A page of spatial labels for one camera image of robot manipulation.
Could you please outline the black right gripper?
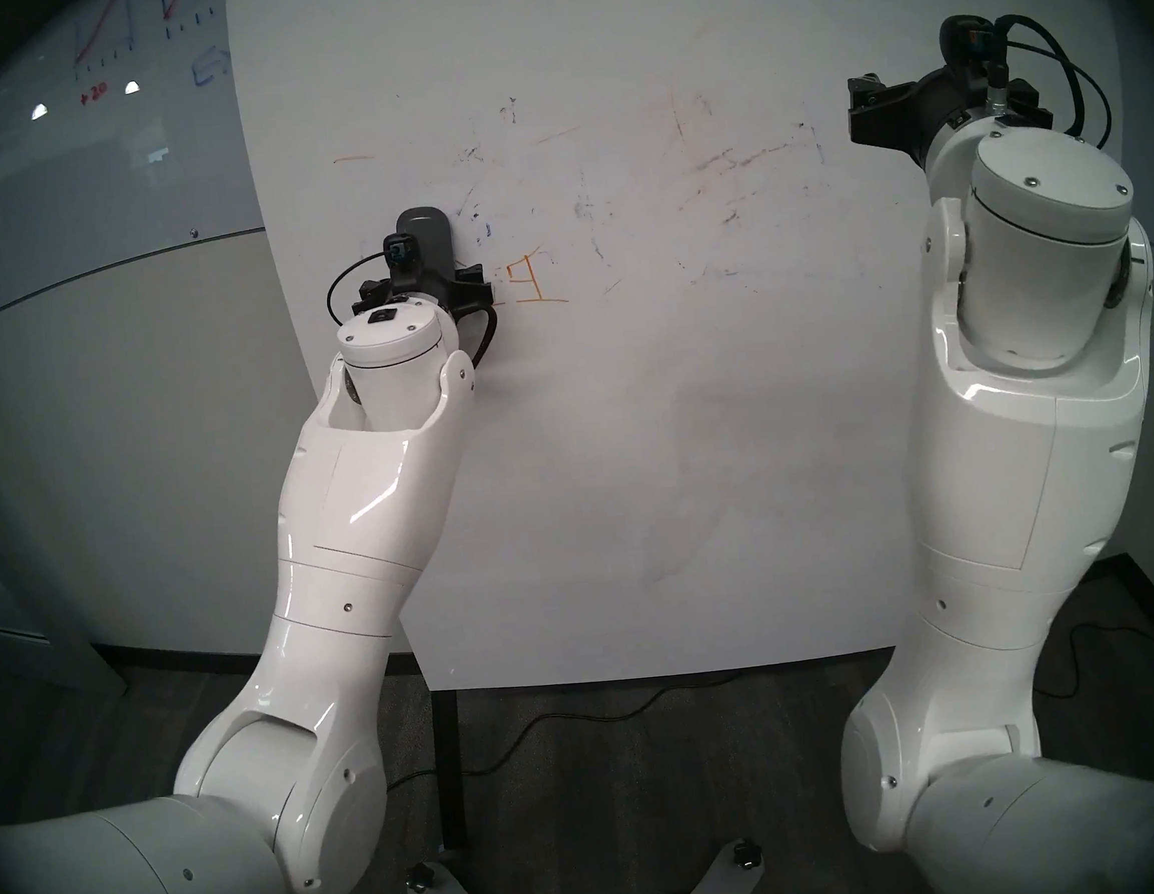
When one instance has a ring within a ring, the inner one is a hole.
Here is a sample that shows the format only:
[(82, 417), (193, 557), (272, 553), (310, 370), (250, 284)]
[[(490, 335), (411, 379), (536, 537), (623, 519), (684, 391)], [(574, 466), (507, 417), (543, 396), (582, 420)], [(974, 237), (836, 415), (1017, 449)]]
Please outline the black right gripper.
[[(909, 155), (926, 166), (932, 144), (984, 115), (988, 76), (983, 63), (945, 65), (916, 82), (889, 87), (872, 72), (847, 80), (848, 138), (854, 145)], [(1052, 123), (1037, 89), (1029, 82), (1009, 83), (1004, 127)]]

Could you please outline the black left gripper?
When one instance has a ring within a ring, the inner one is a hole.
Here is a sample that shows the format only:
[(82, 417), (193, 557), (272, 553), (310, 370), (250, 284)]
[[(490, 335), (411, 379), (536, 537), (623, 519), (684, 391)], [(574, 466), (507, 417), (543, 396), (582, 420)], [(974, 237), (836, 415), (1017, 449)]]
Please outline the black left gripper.
[(391, 266), (389, 272), (389, 279), (361, 283), (360, 298), (351, 307), (352, 317), (422, 295), (440, 305), (450, 317), (462, 311), (485, 311), (494, 305), (492, 285), (479, 263), (460, 269), (460, 261), (454, 260), (448, 262), (448, 268), (430, 264)]

